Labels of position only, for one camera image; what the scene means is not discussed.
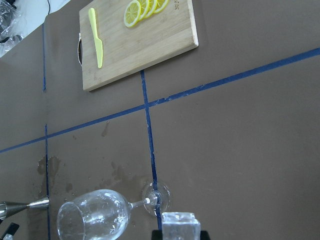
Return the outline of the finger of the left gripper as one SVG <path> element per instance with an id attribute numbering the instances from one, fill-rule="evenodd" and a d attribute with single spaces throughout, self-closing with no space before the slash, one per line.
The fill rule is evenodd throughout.
<path id="1" fill-rule="evenodd" d="M 1 240 L 13 240 L 14 235 L 19 229 L 19 225 L 17 223 L 11 222 L 8 228 L 5 230 L 3 235 L 0 237 Z"/>

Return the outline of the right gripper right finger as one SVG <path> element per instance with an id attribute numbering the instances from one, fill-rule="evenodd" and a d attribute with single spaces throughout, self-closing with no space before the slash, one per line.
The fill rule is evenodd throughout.
<path id="1" fill-rule="evenodd" d="M 200 240 L 210 240 L 210 235 L 206 230 L 200 231 Z"/>

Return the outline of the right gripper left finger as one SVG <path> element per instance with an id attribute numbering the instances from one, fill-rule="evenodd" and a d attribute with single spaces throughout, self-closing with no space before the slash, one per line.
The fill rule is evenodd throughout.
<path id="1" fill-rule="evenodd" d="M 163 240 L 163 233 L 161 230 L 153 230 L 151 233 L 151 240 Z"/>

